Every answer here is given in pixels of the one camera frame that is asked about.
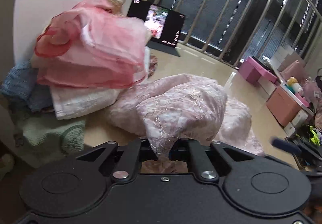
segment monitor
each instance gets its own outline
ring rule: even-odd
[[[144,0],[132,0],[128,17],[137,17],[151,31],[151,41],[175,48],[185,16]]]

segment neon yellow object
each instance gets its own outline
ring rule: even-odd
[[[317,133],[313,130],[313,127],[312,126],[310,126],[310,131],[312,132],[312,134],[313,134],[313,137],[312,138],[310,138],[310,142],[312,142],[314,145],[316,145],[316,146],[321,146],[320,145],[320,140],[319,140],[319,138],[318,138],[318,135],[317,135]]]

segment light green towel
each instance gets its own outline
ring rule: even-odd
[[[85,119],[57,120],[54,113],[16,112],[14,123],[22,142],[44,163],[84,149]]]

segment metal screw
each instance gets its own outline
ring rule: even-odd
[[[161,180],[164,181],[164,182],[167,182],[167,181],[170,180],[170,178],[169,177],[161,177]]]
[[[115,171],[113,173],[113,177],[117,179],[126,179],[128,177],[128,173],[126,171]]]
[[[217,174],[214,171],[204,171],[203,173],[201,173],[201,177],[211,180],[217,177]]]

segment white towel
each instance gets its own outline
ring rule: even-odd
[[[145,47],[144,67],[149,74],[150,49]],[[121,89],[50,87],[58,120],[77,118],[112,105]]]

